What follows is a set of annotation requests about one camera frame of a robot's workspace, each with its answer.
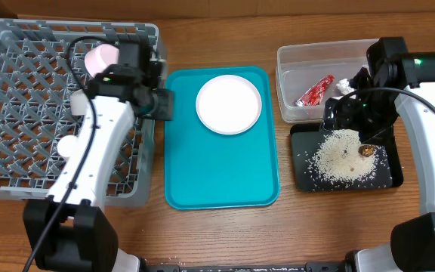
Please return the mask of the white rice pile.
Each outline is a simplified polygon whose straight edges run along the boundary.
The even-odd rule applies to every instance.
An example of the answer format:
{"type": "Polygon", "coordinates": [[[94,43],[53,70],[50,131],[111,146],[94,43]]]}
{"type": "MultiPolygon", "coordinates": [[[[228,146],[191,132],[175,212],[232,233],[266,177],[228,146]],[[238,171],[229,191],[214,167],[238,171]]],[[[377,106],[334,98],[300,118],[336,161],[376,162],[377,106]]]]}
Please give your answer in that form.
{"type": "Polygon", "coordinates": [[[375,154],[361,156],[359,134],[353,130],[327,131],[314,153],[308,153],[304,174],[311,190],[352,190],[380,187],[378,179],[388,176],[387,154],[375,146],[375,154]]]}

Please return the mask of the pink bowl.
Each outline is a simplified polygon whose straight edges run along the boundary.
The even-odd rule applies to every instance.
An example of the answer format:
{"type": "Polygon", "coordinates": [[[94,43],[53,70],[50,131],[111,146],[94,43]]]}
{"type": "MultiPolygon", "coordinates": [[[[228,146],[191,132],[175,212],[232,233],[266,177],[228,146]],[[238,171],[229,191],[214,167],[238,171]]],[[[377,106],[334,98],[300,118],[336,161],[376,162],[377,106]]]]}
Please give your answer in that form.
{"type": "Polygon", "coordinates": [[[113,45],[102,44],[92,49],[85,55],[85,68],[91,78],[102,73],[108,66],[117,64],[119,49],[113,45]]]}

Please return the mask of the large white plate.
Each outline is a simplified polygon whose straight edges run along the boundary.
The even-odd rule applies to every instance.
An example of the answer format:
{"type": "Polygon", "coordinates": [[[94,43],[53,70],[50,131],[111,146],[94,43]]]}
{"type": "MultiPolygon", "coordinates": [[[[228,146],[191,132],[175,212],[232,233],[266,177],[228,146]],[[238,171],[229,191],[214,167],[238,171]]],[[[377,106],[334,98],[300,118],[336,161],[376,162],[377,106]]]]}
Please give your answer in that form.
{"type": "Polygon", "coordinates": [[[248,131],[258,121],[262,104],[258,89],[249,80],[222,75],[200,88],[196,112],[206,128],[218,134],[234,135],[248,131]]]}

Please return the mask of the grey small bowl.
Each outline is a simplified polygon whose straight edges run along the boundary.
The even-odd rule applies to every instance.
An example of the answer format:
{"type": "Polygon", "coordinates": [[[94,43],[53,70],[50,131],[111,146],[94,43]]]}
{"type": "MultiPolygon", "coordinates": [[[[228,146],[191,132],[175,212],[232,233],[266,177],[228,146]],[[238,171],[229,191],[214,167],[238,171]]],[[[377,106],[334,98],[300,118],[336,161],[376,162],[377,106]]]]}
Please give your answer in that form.
{"type": "Polygon", "coordinates": [[[70,111],[73,116],[84,116],[87,111],[88,99],[82,89],[73,92],[70,97],[70,111]]]}

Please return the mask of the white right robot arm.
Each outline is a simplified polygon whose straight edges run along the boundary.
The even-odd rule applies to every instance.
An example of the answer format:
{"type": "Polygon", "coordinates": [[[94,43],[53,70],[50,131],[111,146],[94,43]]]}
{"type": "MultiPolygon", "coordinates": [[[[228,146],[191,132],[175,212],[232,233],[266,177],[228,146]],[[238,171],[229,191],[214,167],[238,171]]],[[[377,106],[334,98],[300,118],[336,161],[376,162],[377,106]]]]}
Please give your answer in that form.
{"type": "Polygon", "coordinates": [[[435,271],[435,52],[412,53],[401,37],[382,37],[366,52],[367,73],[326,102],[328,130],[357,131],[382,145],[397,119],[406,128],[420,189],[420,214],[392,230],[390,241],[349,252],[342,271],[435,271]]]}

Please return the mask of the white paper cup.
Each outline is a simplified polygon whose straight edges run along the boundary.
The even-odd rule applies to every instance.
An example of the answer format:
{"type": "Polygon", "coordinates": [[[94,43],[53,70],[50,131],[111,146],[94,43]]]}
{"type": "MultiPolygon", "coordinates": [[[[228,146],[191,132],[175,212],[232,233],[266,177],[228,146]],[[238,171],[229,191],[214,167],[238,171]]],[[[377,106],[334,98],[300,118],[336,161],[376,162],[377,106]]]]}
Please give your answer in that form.
{"type": "Polygon", "coordinates": [[[78,138],[75,135],[62,137],[57,143],[58,154],[67,161],[76,149],[78,138]]]}

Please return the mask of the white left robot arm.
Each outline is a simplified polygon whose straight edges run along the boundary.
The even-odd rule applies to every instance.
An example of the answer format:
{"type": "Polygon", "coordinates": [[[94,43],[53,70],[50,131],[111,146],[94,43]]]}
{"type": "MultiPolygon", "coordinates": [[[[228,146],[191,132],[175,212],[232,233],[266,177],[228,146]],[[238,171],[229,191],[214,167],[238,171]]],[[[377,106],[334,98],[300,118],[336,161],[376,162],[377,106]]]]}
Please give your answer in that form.
{"type": "Polygon", "coordinates": [[[120,41],[119,58],[82,85],[88,102],[76,146],[44,199],[30,199],[23,223],[32,248],[24,270],[139,271],[119,247],[103,210],[122,142],[137,119],[170,121],[174,93],[161,88],[162,63],[147,39],[120,41]]]}

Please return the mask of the white tissue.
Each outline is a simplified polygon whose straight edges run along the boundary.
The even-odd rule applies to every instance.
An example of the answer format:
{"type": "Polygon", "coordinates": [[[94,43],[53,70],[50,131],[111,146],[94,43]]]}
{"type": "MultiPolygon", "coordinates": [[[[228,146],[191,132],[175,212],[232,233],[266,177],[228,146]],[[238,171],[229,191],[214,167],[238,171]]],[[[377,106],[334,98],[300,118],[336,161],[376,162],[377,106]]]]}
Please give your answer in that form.
{"type": "Polygon", "coordinates": [[[348,79],[340,80],[335,86],[343,95],[349,94],[356,90],[355,88],[350,86],[350,82],[348,79]]]}

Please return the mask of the brown food scrap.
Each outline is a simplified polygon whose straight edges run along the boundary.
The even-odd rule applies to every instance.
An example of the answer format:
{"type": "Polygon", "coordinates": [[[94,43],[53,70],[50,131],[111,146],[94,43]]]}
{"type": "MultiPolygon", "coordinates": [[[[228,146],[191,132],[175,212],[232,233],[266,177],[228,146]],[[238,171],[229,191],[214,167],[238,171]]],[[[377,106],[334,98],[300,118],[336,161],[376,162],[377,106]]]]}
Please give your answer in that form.
{"type": "Polygon", "coordinates": [[[358,152],[361,156],[370,157],[375,154],[375,146],[364,144],[359,147],[358,152]]]}

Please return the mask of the red snack wrapper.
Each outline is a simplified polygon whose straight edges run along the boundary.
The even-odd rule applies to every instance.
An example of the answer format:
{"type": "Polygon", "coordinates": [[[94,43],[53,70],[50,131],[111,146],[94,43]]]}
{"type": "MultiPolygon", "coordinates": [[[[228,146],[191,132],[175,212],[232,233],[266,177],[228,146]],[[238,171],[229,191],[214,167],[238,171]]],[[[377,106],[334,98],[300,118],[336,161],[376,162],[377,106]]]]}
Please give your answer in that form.
{"type": "Polygon", "coordinates": [[[295,104],[298,107],[311,107],[317,106],[321,103],[326,90],[330,84],[333,83],[335,77],[332,74],[320,79],[314,86],[306,91],[300,98],[298,98],[295,104]]]}

